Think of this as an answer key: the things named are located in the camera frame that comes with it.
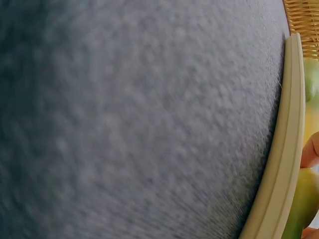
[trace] gray fabric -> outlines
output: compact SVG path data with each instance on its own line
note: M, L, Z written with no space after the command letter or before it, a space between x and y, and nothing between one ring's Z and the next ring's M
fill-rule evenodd
M0 1L0 237L238 237L288 34L281 0Z

